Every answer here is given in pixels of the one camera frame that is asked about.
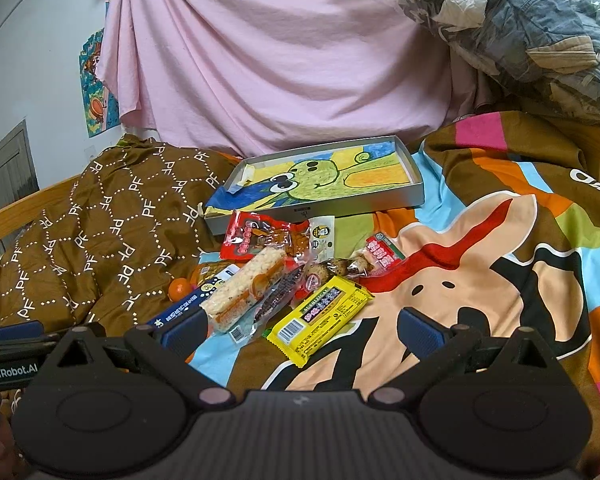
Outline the left hand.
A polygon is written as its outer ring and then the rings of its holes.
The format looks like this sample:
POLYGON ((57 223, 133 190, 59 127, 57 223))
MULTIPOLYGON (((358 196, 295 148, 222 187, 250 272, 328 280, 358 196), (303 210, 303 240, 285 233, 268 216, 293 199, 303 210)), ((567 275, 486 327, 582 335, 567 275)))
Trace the left hand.
POLYGON ((6 417, 0 413, 0 479, 14 476, 17 453, 12 427, 6 417))

